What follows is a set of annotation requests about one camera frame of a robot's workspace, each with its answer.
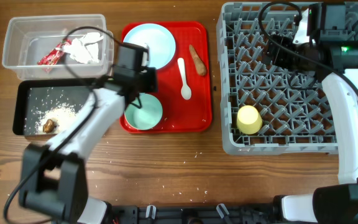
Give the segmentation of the yellow plastic cup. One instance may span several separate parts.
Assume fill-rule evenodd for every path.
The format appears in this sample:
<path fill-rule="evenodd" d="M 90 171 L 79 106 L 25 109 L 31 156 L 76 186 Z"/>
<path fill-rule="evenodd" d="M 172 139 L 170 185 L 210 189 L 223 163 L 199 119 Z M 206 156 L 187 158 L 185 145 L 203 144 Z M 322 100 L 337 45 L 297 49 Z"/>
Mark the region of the yellow plastic cup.
<path fill-rule="evenodd" d="M 251 105 L 243 106 L 237 112 L 237 128 L 244 134 L 255 134 L 262 127 L 262 117 Z"/>

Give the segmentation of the white plastic spoon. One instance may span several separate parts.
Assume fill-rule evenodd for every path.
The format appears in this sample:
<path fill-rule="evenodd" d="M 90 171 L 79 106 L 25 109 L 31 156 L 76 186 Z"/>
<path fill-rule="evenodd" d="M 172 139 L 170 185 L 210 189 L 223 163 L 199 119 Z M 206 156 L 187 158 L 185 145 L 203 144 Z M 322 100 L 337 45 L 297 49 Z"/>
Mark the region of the white plastic spoon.
<path fill-rule="evenodd" d="M 183 58 L 178 58 L 177 63 L 182 80 L 181 95 L 185 100 L 189 100 L 191 98 L 191 89 L 186 81 L 185 61 Z"/>

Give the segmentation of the green bowl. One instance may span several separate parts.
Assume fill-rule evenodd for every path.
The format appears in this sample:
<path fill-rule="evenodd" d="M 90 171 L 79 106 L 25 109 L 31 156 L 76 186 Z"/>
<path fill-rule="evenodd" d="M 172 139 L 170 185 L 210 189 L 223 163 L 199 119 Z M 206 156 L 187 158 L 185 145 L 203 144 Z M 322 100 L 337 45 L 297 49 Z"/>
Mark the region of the green bowl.
<path fill-rule="evenodd" d="M 149 130 L 159 124 L 162 119 L 161 102 L 153 95 L 141 93 L 125 110 L 127 123 L 137 130 Z"/>

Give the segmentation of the white napkin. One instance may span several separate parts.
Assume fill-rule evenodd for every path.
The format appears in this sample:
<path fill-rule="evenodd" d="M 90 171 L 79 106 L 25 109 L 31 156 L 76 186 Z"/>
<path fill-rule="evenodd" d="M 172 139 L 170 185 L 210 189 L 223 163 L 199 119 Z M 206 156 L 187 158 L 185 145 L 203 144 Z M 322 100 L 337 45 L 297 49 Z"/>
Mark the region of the white napkin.
<path fill-rule="evenodd" d="M 55 47 L 70 55 L 70 58 L 83 64 L 99 63 L 99 42 L 104 37 L 98 32 L 89 32 L 83 37 L 74 38 L 70 44 Z"/>

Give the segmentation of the red snack wrapper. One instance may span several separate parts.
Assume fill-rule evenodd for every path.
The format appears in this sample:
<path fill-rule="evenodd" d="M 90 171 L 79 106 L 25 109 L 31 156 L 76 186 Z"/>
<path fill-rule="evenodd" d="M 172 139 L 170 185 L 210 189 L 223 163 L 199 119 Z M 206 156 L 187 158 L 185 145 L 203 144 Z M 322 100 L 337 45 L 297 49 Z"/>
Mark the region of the red snack wrapper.
<path fill-rule="evenodd" d="M 53 50 L 51 50 L 46 56 L 41 58 L 37 65 L 55 65 L 64 56 L 63 48 L 65 46 L 71 45 L 71 41 L 68 39 L 63 39 Z"/>

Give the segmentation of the white rice pile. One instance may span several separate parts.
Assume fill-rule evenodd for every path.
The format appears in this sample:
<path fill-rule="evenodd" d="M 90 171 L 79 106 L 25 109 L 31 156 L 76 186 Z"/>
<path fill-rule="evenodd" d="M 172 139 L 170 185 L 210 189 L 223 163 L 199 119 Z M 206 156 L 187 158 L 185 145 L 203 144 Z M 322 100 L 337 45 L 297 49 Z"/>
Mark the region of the white rice pile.
<path fill-rule="evenodd" d="M 24 113 L 26 136 L 58 134 L 69 128 L 82 108 L 86 93 L 77 86 L 30 88 Z M 48 119 L 55 122 L 51 133 L 42 131 Z"/>

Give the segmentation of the brown food scrap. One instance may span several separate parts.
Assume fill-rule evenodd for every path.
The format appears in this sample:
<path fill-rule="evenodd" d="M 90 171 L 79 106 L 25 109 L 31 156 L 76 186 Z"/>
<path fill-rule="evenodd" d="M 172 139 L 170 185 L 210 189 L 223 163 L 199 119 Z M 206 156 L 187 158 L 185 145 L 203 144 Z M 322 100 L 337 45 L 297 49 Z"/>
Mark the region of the brown food scrap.
<path fill-rule="evenodd" d="M 51 133 L 55 129 L 56 125 L 54 120 L 48 119 L 43 125 L 42 131 L 44 133 Z"/>

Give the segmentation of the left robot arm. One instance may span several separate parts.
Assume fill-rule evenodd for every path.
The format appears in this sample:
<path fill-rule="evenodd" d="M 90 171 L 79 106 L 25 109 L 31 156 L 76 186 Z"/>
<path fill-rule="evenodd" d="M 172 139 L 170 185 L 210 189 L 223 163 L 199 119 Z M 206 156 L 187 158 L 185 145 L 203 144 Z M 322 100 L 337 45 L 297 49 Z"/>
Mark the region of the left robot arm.
<path fill-rule="evenodd" d="M 141 95 L 157 91 L 156 69 L 146 44 L 121 43 L 114 75 L 88 86 L 89 97 L 71 127 L 43 146 L 29 144 L 21 180 L 12 192 L 19 205 L 57 223 L 111 223 L 112 206 L 90 197 L 85 164 L 107 129 L 128 106 L 141 109 Z"/>

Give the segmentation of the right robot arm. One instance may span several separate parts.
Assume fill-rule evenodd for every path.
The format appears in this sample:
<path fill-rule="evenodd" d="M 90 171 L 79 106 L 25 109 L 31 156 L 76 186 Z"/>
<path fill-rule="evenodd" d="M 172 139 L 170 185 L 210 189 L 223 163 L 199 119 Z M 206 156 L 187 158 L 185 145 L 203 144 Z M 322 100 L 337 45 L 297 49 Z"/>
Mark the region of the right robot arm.
<path fill-rule="evenodd" d="M 358 223 L 358 40 L 350 39 L 345 18 L 345 4 L 319 2 L 298 11 L 293 39 L 267 37 L 263 63 L 312 71 L 322 84 L 339 147 L 339 183 L 312 194 L 276 196 L 280 221 Z"/>

